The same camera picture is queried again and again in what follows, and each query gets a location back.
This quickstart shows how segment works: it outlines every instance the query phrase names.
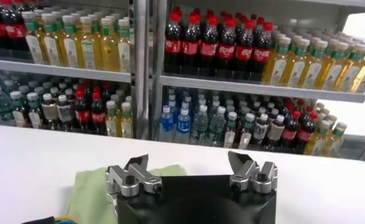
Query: white table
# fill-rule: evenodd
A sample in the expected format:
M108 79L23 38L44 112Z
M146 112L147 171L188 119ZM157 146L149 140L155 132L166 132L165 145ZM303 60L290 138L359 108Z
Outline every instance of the white table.
M0 127L0 223L62 215L78 171L122 166L148 153L148 168L231 174L226 149ZM279 168L277 223L365 223L365 162L238 151Z

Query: cola bottle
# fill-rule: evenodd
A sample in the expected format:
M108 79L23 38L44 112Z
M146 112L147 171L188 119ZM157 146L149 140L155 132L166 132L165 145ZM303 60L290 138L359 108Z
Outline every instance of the cola bottle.
M252 30L254 27L253 21L246 20L244 23L245 30L237 38L237 48L235 50L235 71L234 78L247 80L249 77L249 65L253 51L253 35Z
M255 25L255 28L253 30L254 44L258 43L258 39L262 35L264 22L265 22L265 19L263 17L258 17L257 24Z
M197 52L200 39L199 17L195 14L189 16L189 25L184 32L182 41L182 65L181 73L188 75L197 74Z
M235 50L235 25L236 19L229 18L226 21L226 29L219 39L218 47L218 69L216 76L229 79L232 75L232 59Z
M271 23L263 24L263 32L258 37L254 49L254 72L250 76L251 81L261 81L263 67L269 60L270 50L272 46L271 32L273 30L273 25Z
M77 118L78 123L80 124L80 129L82 131L87 131L91 113L89 112L88 106L86 104L86 99L84 98L84 92L78 90L77 92L75 92L75 96L77 98L74 105L75 116Z
M215 75L215 55L218 44L218 18L211 16L207 22L208 28L203 32L200 47L200 75L213 77Z
M181 52L180 17L172 12L165 30L164 72L179 73L179 54Z
M23 0L15 0L15 7L12 6L11 0L1 0L1 4L4 7L2 11L3 22L14 50L28 51L26 27L24 26L23 17L21 15L21 12L24 11ZM22 53L16 53L16 57L23 57Z
M94 92L92 94L92 121L97 135L105 135L105 107L100 98L100 93Z

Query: water bottle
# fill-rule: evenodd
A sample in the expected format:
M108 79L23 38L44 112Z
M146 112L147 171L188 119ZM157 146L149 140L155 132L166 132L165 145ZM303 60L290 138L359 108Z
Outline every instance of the water bottle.
M200 105L199 113L195 116L193 121L190 143L193 145L205 145L207 128L207 106L204 100L204 104Z
M224 113L226 112L225 107L218 107L217 113L211 119L209 125L207 144L209 146L219 147L221 146L221 135L226 124L226 119L224 118Z
M190 132L189 111L187 108L182 108L181 114L178 116L175 143L188 144L189 132Z
M15 126L15 120L12 116L11 98L1 91L0 87L0 123L2 125Z
M170 106L168 105L163 106L159 118L158 140L161 142L172 142L173 140L173 114L170 112Z
M176 101L175 100L170 100L169 101L169 107L170 107L170 112L173 115L173 137L174 137L174 136L176 136L177 121L178 121L178 115L179 115L178 109L176 107Z

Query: clear bottle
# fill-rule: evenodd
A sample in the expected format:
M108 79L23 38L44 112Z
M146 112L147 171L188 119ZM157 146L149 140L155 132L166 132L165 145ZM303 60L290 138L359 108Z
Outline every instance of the clear bottle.
M8 126L15 126L15 120L12 116L12 102L11 98L1 91L0 87L0 120L1 124Z
M220 106L217 108L217 113L211 118L208 127L207 145L213 147L221 146L221 134L226 125L226 119L224 118L225 112L225 107Z
M269 85L278 85L279 80L287 64L287 53L291 39L289 37L280 37L277 41L276 52L263 69L263 82Z
M319 40L313 47L311 56L307 57L303 72L297 83L297 87L310 89L313 87L314 81L322 69L322 59L328 42Z
M102 47L98 25L94 26L91 17L82 16L81 45L84 55L84 64L87 69L102 69Z
M123 138L133 138L134 137L134 129L133 129L133 118L131 115L131 104L128 102L122 103L122 137Z
M58 117L62 123L63 131L73 131L73 116L72 116L72 105L68 102L66 95L59 95L58 103Z
M119 55L120 71L131 73L130 67L130 23L126 19L119 20Z
M165 105L159 118L159 136L161 142L173 142L173 114L170 106Z
M243 128L240 132L240 141L238 143L238 149L248 149L251 136L253 134L253 123L255 116L254 114L247 113L245 116L245 122L243 123Z
M332 53L331 58L325 64L314 82L314 88L323 90L332 90L335 80L342 70L345 51L348 48L347 43L339 42Z
M205 145L207 129L207 106L204 103L203 105L200 105L200 111L193 121L190 143L193 145Z
M76 20L74 16L62 16L65 29L64 44L66 55L68 56L69 67L85 68L81 36L77 31Z
M117 131L120 128L119 121L117 119L117 110L115 101L107 101L107 118L105 124L107 127L107 135L112 137L118 137Z
M348 59L344 62L342 71L335 80L334 90L349 92L356 75L361 70L365 55L365 45L356 44Z
M236 120L237 120L237 113L236 112L230 112L227 115L227 125L224 129L224 148L231 149L234 144L234 138L235 138L235 132L236 132Z
M44 115L41 109L41 104L37 93L28 93L27 100L29 100L30 111L29 117L33 128L42 129Z
M323 120L318 128L318 131L314 133L310 142L305 146L304 155L319 155L326 140L328 140L328 132L330 128L330 122Z
M189 111L187 108L182 108L181 114L178 116L175 143L189 144L189 134L190 134Z
M104 70L120 71L118 40L113 35L113 21L102 18L102 58Z
M294 55L288 57L280 83L283 86L297 87L297 82L305 66L305 53L310 45L310 40L301 39L297 42Z
M47 128L49 130L59 130L60 121L58 118L57 104L50 93L43 94L42 110L47 120Z
M13 100L13 111L12 115L15 118L17 127L27 127L29 120L29 112L24 106L24 99L19 91L10 93L10 97Z
M171 100L169 101L169 107L170 107L170 112L172 113L173 116L173 137L176 136L176 130L177 130L177 122L178 122L178 116L179 116L179 111L178 108L176 107L176 101L175 100Z
M49 64L47 51L44 45L44 32L38 29L37 18L33 12L22 12L24 24L26 25L26 41L34 63Z
M53 14L44 13L42 14L42 19L44 21L44 29L46 32L46 36L43 38L43 40L44 44L46 45L50 65L66 65L63 51L63 37L58 35L57 24Z
M344 139L343 134L347 128L345 123L339 122L332 133L330 133L328 140L324 144L320 156L336 156L339 148L341 148Z

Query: metal shelf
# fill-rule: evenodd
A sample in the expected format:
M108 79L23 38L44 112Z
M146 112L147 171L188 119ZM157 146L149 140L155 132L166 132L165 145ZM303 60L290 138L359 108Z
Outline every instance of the metal shelf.
M114 82L131 83L131 74L122 72L109 72L80 68L59 67L51 65L39 65L16 61L0 60L0 69L16 72L31 72L46 75L60 75L82 79L97 79Z
M249 93L271 96L299 97L310 99L337 100L344 102L365 102L365 94L342 93L315 89L288 88L282 86L268 86L250 83L224 82L206 79L193 79L177 76L160 76L162 85L186 88L211 89L236 93Z

